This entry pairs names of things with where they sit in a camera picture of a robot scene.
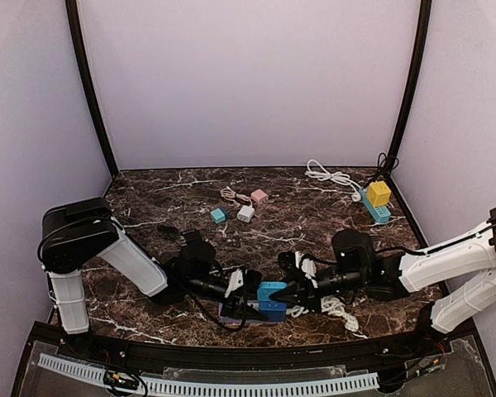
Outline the teal power strip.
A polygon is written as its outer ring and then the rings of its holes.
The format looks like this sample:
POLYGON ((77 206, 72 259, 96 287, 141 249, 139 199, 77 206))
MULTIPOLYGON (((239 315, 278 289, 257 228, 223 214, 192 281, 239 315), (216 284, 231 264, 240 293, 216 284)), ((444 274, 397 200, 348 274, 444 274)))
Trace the teal power strip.
POLYGON ((374 207, 370 201, 367 199, 367 194, 363 189, 359 190, 361 202, 365 205, 369 211, 374 222, 377 224, 386 224, 391 218, 391 212, 387 206, 374 207))

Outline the dark blue cube socket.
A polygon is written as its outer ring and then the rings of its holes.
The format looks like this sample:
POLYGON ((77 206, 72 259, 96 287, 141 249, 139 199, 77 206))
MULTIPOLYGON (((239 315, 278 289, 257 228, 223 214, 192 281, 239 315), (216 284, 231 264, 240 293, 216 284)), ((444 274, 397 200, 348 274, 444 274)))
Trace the dark blue cube socket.
POLYGON ((260 301, 259 312, 270 323, 283 323, 286 319, 287 304, 275 301, 260 301))

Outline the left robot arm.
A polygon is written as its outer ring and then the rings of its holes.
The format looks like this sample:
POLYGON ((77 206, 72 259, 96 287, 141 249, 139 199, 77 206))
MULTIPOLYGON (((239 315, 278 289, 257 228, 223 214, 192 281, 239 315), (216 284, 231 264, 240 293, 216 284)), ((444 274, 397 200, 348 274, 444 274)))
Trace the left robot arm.
POLYGON ((184 244, 179 254, 162 264, 128 235, 104 198, 48 210, 37 256, 50 279, 65 332, 74 335, 90 329, 81 270, 93 258, 107 262, 159 306, 204 297, 220 303, 221 315, 241 325, 266 321, 248 301, 260 273, 241 267, 226 275, 215 247, 199 231, 180 236, 184 244))

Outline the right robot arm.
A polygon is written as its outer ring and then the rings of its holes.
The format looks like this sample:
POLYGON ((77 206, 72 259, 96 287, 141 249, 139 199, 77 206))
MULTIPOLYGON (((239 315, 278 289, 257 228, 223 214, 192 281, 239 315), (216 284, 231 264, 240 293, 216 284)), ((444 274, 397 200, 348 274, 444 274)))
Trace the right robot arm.
POLYGON ((375 250, 369 234, 350 228, 337 232, 331 244, 336 259, 322 270, 315 269, 318 259, 310 254, 280 253, 289 282, 270 298, 321 311, 322 299, 330 295, 363 289, 369 298, 388 302, 471 273, 472 279, 420 313, 422 328, 442 334, 496 303, 496 208, 475 229, 417 251, 375 250))

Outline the white charger cube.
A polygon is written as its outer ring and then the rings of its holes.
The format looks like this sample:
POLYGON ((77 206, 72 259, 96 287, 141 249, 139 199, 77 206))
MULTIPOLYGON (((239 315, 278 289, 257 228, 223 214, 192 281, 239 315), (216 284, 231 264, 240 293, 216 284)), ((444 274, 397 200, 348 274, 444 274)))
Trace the white charger cube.
POLYGON ((255 208, 252 207, 252 206, 247 206, 247 205, 243 205, 237 215, 236 215, 236 218, 242 222, 245 222, 245 223, 249 223, 252 218, 254 217, 255 215, 255 208))

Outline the purple power strip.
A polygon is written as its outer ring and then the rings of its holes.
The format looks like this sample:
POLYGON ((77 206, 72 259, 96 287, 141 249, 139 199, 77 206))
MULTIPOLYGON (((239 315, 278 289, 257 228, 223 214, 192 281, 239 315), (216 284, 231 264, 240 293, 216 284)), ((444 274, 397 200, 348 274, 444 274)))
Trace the purple power strip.
POLYGON ((255 301, 248 301, 247 305, 243 302, 223 304, 220 306, 219 317, 223 323, 262 323, 266 316, 258 310, 258 304, 255 301))

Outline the yellow cube socket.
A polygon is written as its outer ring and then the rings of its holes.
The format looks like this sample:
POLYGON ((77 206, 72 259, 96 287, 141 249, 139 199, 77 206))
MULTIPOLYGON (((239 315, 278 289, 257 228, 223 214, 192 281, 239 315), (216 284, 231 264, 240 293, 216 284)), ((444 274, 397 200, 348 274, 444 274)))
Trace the yellow cube socket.
POLYGON ((391 194, 392 191, 384 181, 377 181, 368 186, 366 197, 374 208, 378 208, 388 204, 391 194))

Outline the blue adapter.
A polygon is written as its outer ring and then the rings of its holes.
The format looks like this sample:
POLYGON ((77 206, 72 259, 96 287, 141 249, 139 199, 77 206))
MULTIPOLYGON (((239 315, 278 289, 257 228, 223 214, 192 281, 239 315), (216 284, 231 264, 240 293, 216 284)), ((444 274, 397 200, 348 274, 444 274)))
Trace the blue adapter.
POLYGON ((275 292, 285 289, 287 283, 281 281, 262 281, 257 289, 257 300, 260 302, 270 302, 270 296, 275 292))

